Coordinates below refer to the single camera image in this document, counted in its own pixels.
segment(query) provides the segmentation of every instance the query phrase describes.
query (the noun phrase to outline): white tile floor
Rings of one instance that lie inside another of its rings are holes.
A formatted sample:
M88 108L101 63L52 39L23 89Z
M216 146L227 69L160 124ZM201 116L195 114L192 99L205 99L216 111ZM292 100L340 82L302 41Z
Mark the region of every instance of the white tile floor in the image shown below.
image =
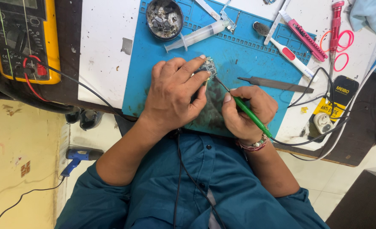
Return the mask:
M79 123L70 126L70 145L108 150L121 138L114 116L104 114L100 125L83 131ZM376 172L376 147L372 148L361 164L355 168L326 161L306 162L288 153L279 152L301 187L309 190L309 200L315 211L325 221L364 169ZM73 186L93 161L82 161L68 178L67 199Z

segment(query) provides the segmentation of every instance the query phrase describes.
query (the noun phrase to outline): shirt sleeve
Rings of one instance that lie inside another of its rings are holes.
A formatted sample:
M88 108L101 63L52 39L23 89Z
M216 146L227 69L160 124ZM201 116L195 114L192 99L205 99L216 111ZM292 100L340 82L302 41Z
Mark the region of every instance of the shirt sleeve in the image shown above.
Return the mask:
M79 176L71 198L57 219L55 229L120 229L128 213L130 185L106 184L96 171L96 162Z
M300 188L298 192L276 198L281 206L304 229L329 229L329 226L318 216L308 199L308 190Z

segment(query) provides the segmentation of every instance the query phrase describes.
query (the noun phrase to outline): light blue cloth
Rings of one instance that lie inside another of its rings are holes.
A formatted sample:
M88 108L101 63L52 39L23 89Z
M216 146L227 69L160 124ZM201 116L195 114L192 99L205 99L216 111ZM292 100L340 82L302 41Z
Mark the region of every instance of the light blue cloth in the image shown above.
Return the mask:
M350 11L350 24L353 31L368 25L376 33L376 0L356 0Z
M182 134L180 149L201 189L211 189L226 228L329 229L311 206L308 190L274 198L233 141ZM177 144L167 138L144 157L130 185L106 184L93 164L78 178L55 229L172 229L178 177ZM177 228L208 229L210 213L208 201L182 170Z

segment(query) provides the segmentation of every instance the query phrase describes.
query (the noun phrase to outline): syringe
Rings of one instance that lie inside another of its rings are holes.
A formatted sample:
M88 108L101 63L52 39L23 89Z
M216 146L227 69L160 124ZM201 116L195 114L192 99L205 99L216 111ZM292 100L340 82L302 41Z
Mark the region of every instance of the syringe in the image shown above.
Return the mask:
M190 46L191 44L195 44L196 42L199 42L203 39L206 39L214 34L218 34L220 32L222 32L226 26L229 25L229 21L226 20L226 21L223 21L223 20L220 20L220 21L217 21L217 22L214 22L204 28L201 28L201 29L198 29L188 35L185 35L183 36L182 34L179 34L181 36L181 39L180 40L177 40L175 41L174 43L168 45L168 46L165 46L165 50L167 50L167 53L169 50L171 49L177 49L179 47L182 47L184 46L185 47L185 51L188 51L188 46Z

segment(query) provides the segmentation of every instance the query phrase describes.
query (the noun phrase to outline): fingernail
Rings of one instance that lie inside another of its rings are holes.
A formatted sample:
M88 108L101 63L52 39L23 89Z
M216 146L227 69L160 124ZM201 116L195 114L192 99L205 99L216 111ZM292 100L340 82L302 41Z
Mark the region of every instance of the fingernail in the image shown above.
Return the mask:
M230 95L229 92L226 92L225 94L225 99L223 100L223 103L227 103L232 99L232 96Z

